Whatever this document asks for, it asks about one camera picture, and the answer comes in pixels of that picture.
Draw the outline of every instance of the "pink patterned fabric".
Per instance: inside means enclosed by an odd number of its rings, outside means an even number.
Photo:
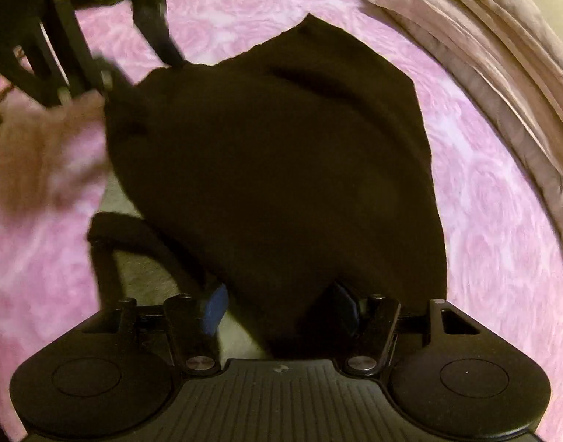
[[[168,0],[175,40],[216,63],[307,12],[344,28],[415,82],[447,238],[449,299],[534,358],[552,381],[539,433],[563,442],[563,257],[521,170],[448,74],[365,0]],[[91,47],[135,79],[159,61],[127,3],[79,14]],[[0,128],[0,421],[24,434],[8,397],[14,369],[97,309],[84,235],[106,174],[101,101],[45,112],[15,94]]]

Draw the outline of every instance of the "bed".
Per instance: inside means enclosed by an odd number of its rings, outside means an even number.
[[[186,57],[213,64],[312,13],[345,29],[415,82],[433,152],[448,256],[448,299],[540,364],[552,400],[539,426],[563,442],[563,249],[528,177],[450,75],[366,0],[168,0]],[[82,10],[95,52],[135,81],[160,62],[127,3]],[[0,422],[24,429],[8,396],[15,368],[94,313],[85,233],[109,165],[102,101],[88,94],[44,111],[23,95],[0,127]]]

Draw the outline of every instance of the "pink bedsheet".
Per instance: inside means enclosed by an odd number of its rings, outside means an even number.
[[[563,258],[521,170],[448,74],[373,15],[365,0],[168,0],[189,60],[216,63],[298,23],[307,12],[344,28],[415,82],[433,150],[448,249],[448,298],[535,359],[553,396],[539,433],[563,442]],[[159,62],[129,7],[83,11],[95,50],[133,79]],[[14,369],[97,309],[84,240],[107,170],[100,100],[44,112],[21,95],[0,128],[0,421],[24,434],[8,397]]]

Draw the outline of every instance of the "black cloth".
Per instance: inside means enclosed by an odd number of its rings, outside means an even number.
[[[444,298],[443,231],[412,81],[308,15],[215,66],[157,69],[105,108],[128,197],[292,336],[333,281],[424,309]]]

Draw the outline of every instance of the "mattress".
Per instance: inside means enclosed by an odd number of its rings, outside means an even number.
[[[433,152],[448,257],[448,298],[537,361],[553,387],[539,427],[563,442],[563,251],[513,156],[455,81],[366,0],[168,0],[186,57],[213,64],[312,13],[345,29],[415,83]],[[129,4],[83,10],[94,52],[135,81],[160,65]],[[15,368],[94,313],[85,233],[108,160],[101,99],[44,111],[14,93],[0,127],[0,421],[24,435],[8,395]]]

